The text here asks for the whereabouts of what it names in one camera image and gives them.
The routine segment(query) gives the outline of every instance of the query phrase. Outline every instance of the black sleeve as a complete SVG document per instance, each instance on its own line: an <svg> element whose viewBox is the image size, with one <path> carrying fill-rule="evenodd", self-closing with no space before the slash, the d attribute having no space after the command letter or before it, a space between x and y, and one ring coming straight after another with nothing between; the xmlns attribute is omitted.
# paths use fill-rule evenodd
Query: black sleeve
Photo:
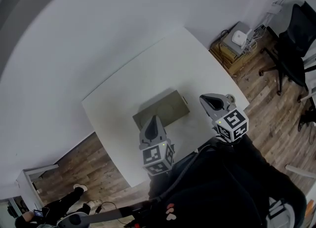
<svg viewBox="0 0 316 228"><path fill-rule="evenodd" d="M15 227L16 228L37 228L38 224L31 224L24 220L23 216L18 217L15 220Z"/></svg>
<svg viewBox="0 0 316 228"><path fill-rule="evenodd" d="M287 175L267 163L246 134L240 143L234 146L234 150L238 164L265 187L270 197L275 200L283 198L293 207L295 213L294 227L300 227L306 211L305 195Z"/></svg>

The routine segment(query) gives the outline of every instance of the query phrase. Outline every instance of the floor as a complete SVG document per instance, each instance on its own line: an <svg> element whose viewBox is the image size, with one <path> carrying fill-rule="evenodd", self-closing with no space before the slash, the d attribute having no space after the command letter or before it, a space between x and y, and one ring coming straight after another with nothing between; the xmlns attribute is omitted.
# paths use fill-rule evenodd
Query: floor
<svg viewBox="0 0 316 228"><path fill-rule="evenodd" d="M259 54L237 76L232 77L250 102L245 110L250 121L248 135L268 162L287 174L307 193L314 180L286 171L284 167L291 164L316 173L316 128L310 125L304 126L301 132L297 131L299 117L308 108L309 102L296 101L303 89L287 78L283 80L283 93L278 96L277 74L269 72L263 77L258 75L259 69L271 65L273 62L266 53ZM40 197L44 203L71 192L74 183L85 184L89 188L74 209L89 200L98 200L97 203L112 201L117 207L122 207L147 198L149 182L129 187L95 134L63 157L58 164L58 169L46 172L43 179L35 183L42 191ZM113 209L109 203L103 206L105 210ZM129 220L131 217L121 219L126 223ZM115 220L93 226L123 227Z"/></svg>

